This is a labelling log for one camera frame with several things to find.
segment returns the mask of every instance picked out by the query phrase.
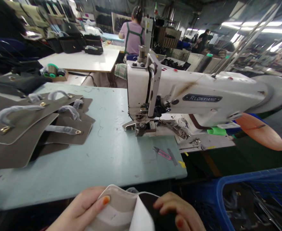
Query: scissors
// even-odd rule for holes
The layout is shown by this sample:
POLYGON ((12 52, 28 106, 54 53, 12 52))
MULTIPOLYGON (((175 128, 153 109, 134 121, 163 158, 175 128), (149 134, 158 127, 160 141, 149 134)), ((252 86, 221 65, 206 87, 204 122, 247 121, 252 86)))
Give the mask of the scissors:
POLYGON ((159 155, 165 157, 167 160, 171 160, 171 156, 169 156, 167 153, 165 153, 164 151, 160 150, 159 148, 157 147, 154 147, 153 150, 158 153, 159 155))

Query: green apron strap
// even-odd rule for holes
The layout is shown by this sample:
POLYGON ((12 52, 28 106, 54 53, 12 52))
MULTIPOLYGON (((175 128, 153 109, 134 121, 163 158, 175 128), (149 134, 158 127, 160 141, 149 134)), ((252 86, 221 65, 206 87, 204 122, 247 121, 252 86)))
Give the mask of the green apron strap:
POLYGON ((126 36, 124 54, 128 54, 127 51, 126 51, 126 49, 127 49, 127 42, 128 42, 128 36, 129 36, 129 33, 130 33, 128 22, 127 22, 127 30, 128 30, 128 32, 127 32, 127 36, 126 36))
POLYGON ((144 32, 144 28, 142 27, 141 34, 136 33, 136 32, 134 32, 134 31, 129 30, 129 25, 128 25, 128 22, 127 22, 127 29, 128 29, 128 32, 127 32, 127 36, 126 36, 126 43, 125 43, 124 54, 129 54, 129 53, 126 51, 126 49, 127 49, 128 36, 129 36, 130 33, 139 36, 139 37, 140 37, 140 41, 141 41, 141 45, 143 45, 142 35, 143 35, 143 32, 144 32))

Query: orange nail polish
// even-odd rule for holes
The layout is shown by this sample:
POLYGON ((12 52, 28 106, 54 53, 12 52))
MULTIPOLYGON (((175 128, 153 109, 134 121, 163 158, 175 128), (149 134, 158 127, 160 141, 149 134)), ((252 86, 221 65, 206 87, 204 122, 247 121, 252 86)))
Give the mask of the orange nail polish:
POLYGON ((109 201, 110 201, 110 197, 109 197, 109 196, 106 196, 106 197, 104 198, 104 200, 103 200, 103 205, 108 204, 109 201))
POLYGON ((183 220, 182 219, 178 220, 176 225, 177 225, 178 228, 183 227, 183 220))

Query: work table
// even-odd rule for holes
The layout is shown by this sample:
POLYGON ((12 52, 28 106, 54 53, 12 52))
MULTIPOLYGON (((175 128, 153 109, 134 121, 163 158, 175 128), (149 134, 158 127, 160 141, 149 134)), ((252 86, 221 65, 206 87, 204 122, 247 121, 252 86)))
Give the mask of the work table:
POLYGON ((123 187, 187 176, 180 164, 153 150, 169 148, 176 162, 183 161, 174 136, 135 137, 135 130, 123 130, 131 120, 126 89, 46 83, 36 92, 54 90, 92 98, 86 114, 96 122, 84 145, 39 157, 22 169, 0 170, 0 210, 71 198, 92 186, 123 187))

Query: factory floor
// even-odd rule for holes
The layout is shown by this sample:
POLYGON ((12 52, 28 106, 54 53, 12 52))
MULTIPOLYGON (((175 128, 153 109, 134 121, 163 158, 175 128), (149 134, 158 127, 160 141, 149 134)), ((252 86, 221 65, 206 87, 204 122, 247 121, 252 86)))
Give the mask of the factory floor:
POLYGON ((207 176, 226 176, 282 167, 282 151, 268 149, 250 137, 234 140, 236 146, 190 153, 183 160, 188 177, 184 181, 207 176))

